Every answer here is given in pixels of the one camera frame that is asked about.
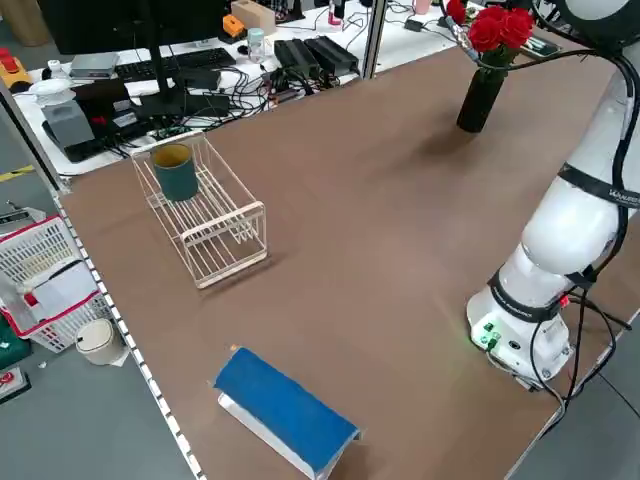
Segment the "black keyboard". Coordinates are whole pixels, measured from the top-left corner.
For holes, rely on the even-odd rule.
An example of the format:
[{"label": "black keyboard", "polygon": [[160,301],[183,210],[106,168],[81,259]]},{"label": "black keyboard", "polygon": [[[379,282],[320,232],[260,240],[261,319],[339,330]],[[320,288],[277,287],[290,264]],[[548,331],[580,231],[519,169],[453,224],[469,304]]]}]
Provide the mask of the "black keyboard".
[{"label": "black keyboard", "polygon": [[[172,77],[185,68],[221,68],[235,65],[235,59],[224,48],[201,50],[198,52],[181,53],[173,57],[163,57],[162,66],[167,77]],[[124,82],[141,82],[143,80],[155,80],[151,60],[138,63],[117,65],[116,73]]]}]

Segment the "green mug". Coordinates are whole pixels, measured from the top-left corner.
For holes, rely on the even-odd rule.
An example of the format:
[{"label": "green mug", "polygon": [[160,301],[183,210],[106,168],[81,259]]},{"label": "green mug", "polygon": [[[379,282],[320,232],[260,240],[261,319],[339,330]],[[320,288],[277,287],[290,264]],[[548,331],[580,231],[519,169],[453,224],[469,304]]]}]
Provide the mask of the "green mug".
[{"label": "green mug", "polygon": [[173,143],[151,152],[156,178],[167,200],[189,200],[198,193],[198,178],[191,149]]}]

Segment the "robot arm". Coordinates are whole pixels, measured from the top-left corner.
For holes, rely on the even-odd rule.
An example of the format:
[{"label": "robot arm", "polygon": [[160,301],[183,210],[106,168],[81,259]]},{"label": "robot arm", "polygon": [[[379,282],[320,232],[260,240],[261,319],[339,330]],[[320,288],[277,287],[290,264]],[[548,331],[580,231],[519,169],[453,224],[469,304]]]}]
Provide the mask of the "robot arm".
[{"label": "robot arm", "polygon": [[[636,43],[640,0],[555,3],[563,19],[587,39],[589,46],[610,52],[628,45],[622,53],[636,71],[640,70],[640,43]],[[558,305],[560,298],[574,288],[575,273],[588,268],[616,239],[620,212],[630,217],[640,207],[640,203],[630,202],[631,206],[627,204],[621,210],[615,195],[626,195],[613,187],[620,183],[612,174],[613,159],[621,132],[627,131],[629,123],[628,93],[625,78],[617,72],[581,143],[525,227],[520,244],[467,304],[473,342],[521,378],[532,380],[531,385],[540,386],[538,372],[545,381],[555,376],[572,354],[569,331],[559,308],[550,307]],[[568,171],[586,176],[601,187],[611,187],[612,195],[598,196],[569,181]],[[626,191],[640,192],[637,135],[631,140],[622,180]]]}]

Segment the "brown table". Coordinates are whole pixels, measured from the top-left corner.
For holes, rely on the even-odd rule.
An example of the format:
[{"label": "brown table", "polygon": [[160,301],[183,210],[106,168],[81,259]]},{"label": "brown table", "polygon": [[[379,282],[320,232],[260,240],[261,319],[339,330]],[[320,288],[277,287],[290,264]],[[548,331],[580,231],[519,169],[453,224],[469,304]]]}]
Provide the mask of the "brown table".
[{"label": "brown table", "polygon": [[[454,127],[473,73],[457,50],[211,133],[267,206],[270,258],[204,291],[132,165],[74,183],[67,213],[210,478],[303,478],[217,405],[208,381],[234,343],[364,430],[334,479],[505,475],[557,405],[487,364],[465,302],[512,252],[611,71],[513,73],[476,138]],[[625,318],[635,236],[596,292]],[[607,340],[595,320],[585,368]]]}]

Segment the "white basket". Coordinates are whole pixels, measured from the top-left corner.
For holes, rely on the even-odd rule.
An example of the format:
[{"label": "white basket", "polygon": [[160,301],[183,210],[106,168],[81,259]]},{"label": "white basket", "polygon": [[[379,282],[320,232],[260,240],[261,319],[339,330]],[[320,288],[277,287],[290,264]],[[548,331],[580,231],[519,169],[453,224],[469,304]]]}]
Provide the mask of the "white basket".
[{"label": "white basket", "polygon": [[[198,193],[172,202],[153,171],[151,153],[160,145],[191,149]],[[233,275],[267,256],[266,212],[203,133],[186,133],[135,150],[133,165],[147,203],[176,247],[198,288]]]},{"label": "white basket", "polygon": [[[17,333],[17,326],[11,313],[6,309],[0,310]],[[104,297],[96,291],[79,305],[74,305],[60,315],[18,336],[25,340],[33,340],[52,352],[59,353],[75,343],[76,333],[80,328],[98,318],[111,319],[112,316]]]},{"label": "white basket", "polygon": [[15,286],[38,282],[80,259],[69,230],[58,216],[48,217],[0,239],[0,270]]},{"label": "white basket", "polygon": [[23,294],[80,258],[73,237],[58,216],[0,239],[0,298],[11,313],[16,335],[22,337],[40,325]]}]

